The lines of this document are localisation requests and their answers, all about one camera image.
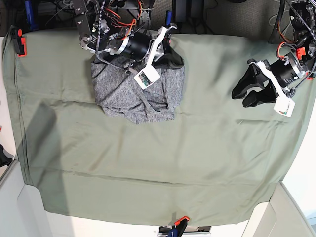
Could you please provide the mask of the grey heathered T-shirt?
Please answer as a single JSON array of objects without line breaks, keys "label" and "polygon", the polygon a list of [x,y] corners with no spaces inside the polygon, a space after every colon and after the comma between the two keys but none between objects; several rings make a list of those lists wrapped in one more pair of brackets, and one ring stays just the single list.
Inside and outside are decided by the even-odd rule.
[{"label": "grey heathered T-shirt", "polygon": [[111,64],[98,59],[91,62],[95,102],[108,116],[121,116],[134,124],[170,121],[180,105],[185,68],[158,68],[160,78],[142,90],[132,73],[118,68],[128,60],[111,57]]}]

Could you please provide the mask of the right orange black clamp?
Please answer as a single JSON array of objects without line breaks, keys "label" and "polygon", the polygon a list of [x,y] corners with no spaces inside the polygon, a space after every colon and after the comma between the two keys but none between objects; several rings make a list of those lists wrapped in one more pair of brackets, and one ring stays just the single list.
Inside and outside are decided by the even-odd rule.
[{"label": "right orange black clamp", "polygon": [[310,76],[307,77],[307,80],[313,80],[316,77],[315,74],[311,74]]}]

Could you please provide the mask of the black power adapter left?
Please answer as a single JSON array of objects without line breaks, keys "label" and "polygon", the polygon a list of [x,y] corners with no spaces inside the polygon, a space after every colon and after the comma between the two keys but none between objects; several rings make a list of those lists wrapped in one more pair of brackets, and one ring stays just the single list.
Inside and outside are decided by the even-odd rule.
[{"label": "black power adapter left", "polygon": [[187,1],[173,0],[172,1],[172,17],[174,22],[183,23],[187,18]]}]

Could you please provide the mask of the black power adapter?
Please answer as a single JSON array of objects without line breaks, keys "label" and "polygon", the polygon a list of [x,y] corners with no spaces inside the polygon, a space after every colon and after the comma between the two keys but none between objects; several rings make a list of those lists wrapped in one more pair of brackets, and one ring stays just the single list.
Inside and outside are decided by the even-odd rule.
[{"label": "black power adapter", "polygon": [[199,19],[203,15],[204,0],[190,0],[189,7],[189,16],[191,18]]},{"label": "black power adapter", "polygon": [[174,22],[183,23],[187,18],[187,1],[173,0],[172,1],[172,17]]}]

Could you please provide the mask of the black power adapter right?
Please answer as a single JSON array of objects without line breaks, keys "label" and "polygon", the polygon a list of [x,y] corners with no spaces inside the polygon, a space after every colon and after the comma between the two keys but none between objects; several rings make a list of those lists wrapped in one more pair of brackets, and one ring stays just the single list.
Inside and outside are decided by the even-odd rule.
[{"label": "black power adapter right", "polygon": [[190,0],[189,7],[189,16],[191,18],[199,19],[203,15],[204,0]]}]

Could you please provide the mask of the green table cloth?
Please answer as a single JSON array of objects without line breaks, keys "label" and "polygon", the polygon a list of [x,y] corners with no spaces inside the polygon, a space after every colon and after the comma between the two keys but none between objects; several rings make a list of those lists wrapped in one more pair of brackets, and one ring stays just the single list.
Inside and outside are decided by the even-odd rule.
[{"label": "green table cloth", "polygon": [[95,103],[92,54],[71,30],[26,34],[27,56],[3,41],[3,79],[24,182],[46,211],[166,225],[235,224],[270,199],[306,134],[316,83],[303,82],[291,117],[273,104],[231,98],[247,60],[274,61],[276,46],[221,35],[174,34],[185,61],[172,121],[136,125]]}]

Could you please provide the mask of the bottom orange black clamp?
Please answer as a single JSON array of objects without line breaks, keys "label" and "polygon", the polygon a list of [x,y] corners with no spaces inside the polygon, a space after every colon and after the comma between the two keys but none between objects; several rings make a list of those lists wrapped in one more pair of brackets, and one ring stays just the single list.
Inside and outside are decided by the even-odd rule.
[{"label": "bottom orange black clamp", "polygon": [[171,230],[169,230],[167,237],[181,237],[184,233],[190,218],[184,216],[177,220],[174,225],[172,225]]}]

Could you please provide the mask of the aluminium frame bracket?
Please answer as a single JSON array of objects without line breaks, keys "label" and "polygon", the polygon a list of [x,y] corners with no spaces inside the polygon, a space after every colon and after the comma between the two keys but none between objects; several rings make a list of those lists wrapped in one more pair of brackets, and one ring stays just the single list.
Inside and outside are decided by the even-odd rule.
[{"label": "aluminium frame bracket", "polygon": [[150,21],[151,19],[151,9],[142,9],[139,20]]}]

